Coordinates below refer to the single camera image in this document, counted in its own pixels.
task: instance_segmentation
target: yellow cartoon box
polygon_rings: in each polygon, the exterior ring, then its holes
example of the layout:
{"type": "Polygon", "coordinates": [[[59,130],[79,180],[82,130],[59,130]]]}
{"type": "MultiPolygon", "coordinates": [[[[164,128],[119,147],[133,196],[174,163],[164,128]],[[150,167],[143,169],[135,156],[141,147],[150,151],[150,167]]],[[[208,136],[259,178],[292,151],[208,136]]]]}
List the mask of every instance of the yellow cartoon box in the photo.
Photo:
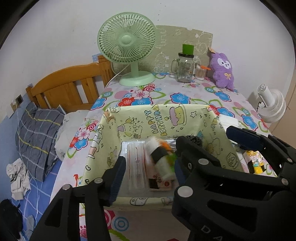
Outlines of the yellow cartoon box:
{"type": "MultiPolygon", "coordinates": [[[[89,149],[82,183],[101,177],[105,170],[114,166],[123,141],[146,140],[151,136],[172,139],[186,135],[201,138],[203,148],[220,161],[222,168],[243,171],[223,126],[208,105],[137,105],[109,108],[104,112],[89,149]]],[[[111,208],[130,210],[168,206],[163,204],[162,198],[146,198],[145,204],[135,205],[131,202],[132,197],[118,197],[111,208]]]]}

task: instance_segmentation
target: orange lid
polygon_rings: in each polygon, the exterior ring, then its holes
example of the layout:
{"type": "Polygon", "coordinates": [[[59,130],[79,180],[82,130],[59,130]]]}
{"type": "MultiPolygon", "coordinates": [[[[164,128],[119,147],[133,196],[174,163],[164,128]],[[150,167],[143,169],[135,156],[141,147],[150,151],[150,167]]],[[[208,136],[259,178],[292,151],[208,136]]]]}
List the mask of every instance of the orange lid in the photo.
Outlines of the orange lid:
{"type": "Polygon", "coordinates": [[[201,67],[202,69],[211,70],[210,68],[208,68],[208,67],[206,67],[206,66],[203,66],[203,65],[201,65],[200,67],[201,67]]]}

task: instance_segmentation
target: metal screw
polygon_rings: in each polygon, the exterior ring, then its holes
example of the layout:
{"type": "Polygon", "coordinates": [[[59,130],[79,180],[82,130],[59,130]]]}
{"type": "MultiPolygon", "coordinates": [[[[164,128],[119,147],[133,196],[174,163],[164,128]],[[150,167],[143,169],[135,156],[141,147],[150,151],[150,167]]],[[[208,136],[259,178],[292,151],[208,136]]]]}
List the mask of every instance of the metal screw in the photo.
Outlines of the metal screw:
{"type": "Polygon", "coordinates": [[[289,185],[288,180],[285,179],[285,178],[282,178],[282,179],[281,179],[281,182],[282,182],[282,184],[284,184],[285,186],[288,186],[288,185],[289,185]]]}
{"type": "Polygon", "coordinates": [[[100,178],[100,177],[97,177],[97,178],[94,180],[94,183],[97,183],[97,184],[102,183],[102,182],[103,182],[103,179],[100,178]]]}
{"type": "Polygon", "coordinates": [[[70,187],[71,187],[70,184],[65,184],[65,185],[62,186],[62,188],[63,188],[64,190],[68,190],[70,187]]]}
{"type": "Polygon", "coordinates": [[[198,160],[198,163],[201,165],[208,165],[209,161],[207,159],[201,158],[198,160]]]}
{"type": "Polygon", "coordinates": [[[180,197],[190,197],[193,194],[193,190],[189,186],[181,186],[177,191],[180,197]]]}

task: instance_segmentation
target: purple plush toy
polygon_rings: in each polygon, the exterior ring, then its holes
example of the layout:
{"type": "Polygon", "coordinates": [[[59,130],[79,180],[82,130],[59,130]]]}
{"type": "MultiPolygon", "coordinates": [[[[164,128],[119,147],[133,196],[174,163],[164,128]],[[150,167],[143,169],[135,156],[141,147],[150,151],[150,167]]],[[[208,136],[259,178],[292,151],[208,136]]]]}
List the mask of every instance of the purple plush toy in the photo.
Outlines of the purple plush toy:
{"type": "Polygon", "coordinates": [[[227,88],[233,90],[233,74],[231,64],[223,53],[212,53],[210,65],[214,71],[213,79],[218,88],[227,88]]]}

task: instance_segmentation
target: green object on jar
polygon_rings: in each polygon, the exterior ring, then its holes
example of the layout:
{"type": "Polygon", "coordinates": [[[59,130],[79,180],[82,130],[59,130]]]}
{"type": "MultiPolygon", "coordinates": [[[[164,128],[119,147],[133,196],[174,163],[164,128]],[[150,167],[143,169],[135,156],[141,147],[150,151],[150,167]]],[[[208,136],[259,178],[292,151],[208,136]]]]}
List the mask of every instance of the green object on jar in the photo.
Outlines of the green object on jar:
{"type": "Polygon", "coordinates": [[[194,46],[190,44],[183,44],[182,53],[187,55],[193,55],[194,46]]]}

